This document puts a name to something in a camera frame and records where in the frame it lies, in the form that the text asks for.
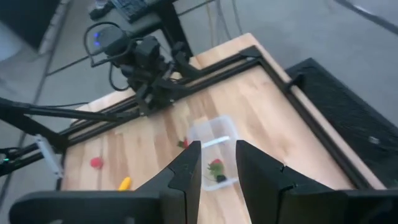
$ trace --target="yellow object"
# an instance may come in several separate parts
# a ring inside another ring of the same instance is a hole
[[[132,182],[132,180],[130,177],[124,178],[124,180],[122,181],[122,183],[119,186],[119,190],[120,191],[130,190],[131,182]]]

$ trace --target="floor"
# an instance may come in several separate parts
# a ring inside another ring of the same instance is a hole
[[[183,12],[204,0],[178,0],[177,12]],[[285,68],[313,57],[336,78],[375,107],[395,125],[398,125],[398,36],[341,7],[333,0],[245,0],[237,1],[243,32],[251,32],[274,58]],[[92,0],[76,0],[61,33],[50,71],[85,56],[81,46],[83,31],[92,24],[86,16]],[[232,37],[239,36],[233,5],[221,0]],[[397,3],[388,1],[383,13],[398,21],[394,12]],[[216,22],[215,3],[210,3],[213,26]],[[125,29],[131,26],[116,12],[106,20],[120,23]],[[212,47],[206,7],[180,16],[193,53],[198,54]],[[227,40],[222,30],[214,31],[215,42]],[[160,31],[154,34],[165,43]],[[36,102],[39,105],[57,105],[92,101],[113,90],[108,84],[107,65],[90,68],[88,62],[70,67],[43,81],[43,70],[48,55],[38,56],[25,46],[16,56],[0,62],[0,96],[12,100]],[[114,73],[117,85],[123,86],[123,76]],[[35,95],[42,86],[40,95]],[[68,127],[69,120],[35,117],[37,121],[55,131]],[[0,124],[0,147],[18,144],[21,133],[4,123]],[[31,143],[27,137],[24,144]],[[0,184],[6,177],[0,178]],[[38,190],[53,190],[55,177],[43,161],[15,171],[0,209],[0,223],[7,223],[11,204],[22,195]]]

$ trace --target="desk leg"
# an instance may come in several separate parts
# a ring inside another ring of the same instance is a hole
[[[162,31],[167,39],[167,42],[172,48],[173,44],[181,41],[186,44],[186,51],[189,57],[192,57],[192,51],[189,46],[187,37],[182,29],[180,19],[178,18],[177,12],[174,9],[173,4],[170,1],[166,1],[164,4],[159,5],[155,8],[156,13],[162,20]]]

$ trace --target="clear plastic container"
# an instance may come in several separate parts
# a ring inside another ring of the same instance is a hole
[[[233,185],[238,181],[235,148],[238,134],[229,116],[219,116],[215,119],[195,125],[187,134],[188,142],[201,142],[201,183],[205,190],[217,190]],[[210,172],[210,164],[219,159],[223,164],[223,174],[226,180],[217,182]]]

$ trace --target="wooden tabletop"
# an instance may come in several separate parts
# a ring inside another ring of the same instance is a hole
[[[251,34],[197,55],[191,58],[191,64],[203,68],[252,45],[261,50],[282,79],[289,80]],[[383,189],[308,98],[296,87],[292,91],[372,186]],[[131,90],[111,93],[81,110],[98,111],[132,94]],[[255,67],[184,98],[151,117],[135,119],[69,148],[62,190],[116,190],[125,177],[133,179],[132,189],[136,189],[181,153],[177,142],[191,126],[224,114],[232,119],[240,139],[285,165],[333,189],[353,188],[267,73]],[[90,166],[90,159],[97,156],[104,159],[101,170]],[[202,190],[198,222],[249,223],[239,184],[212,192]]]

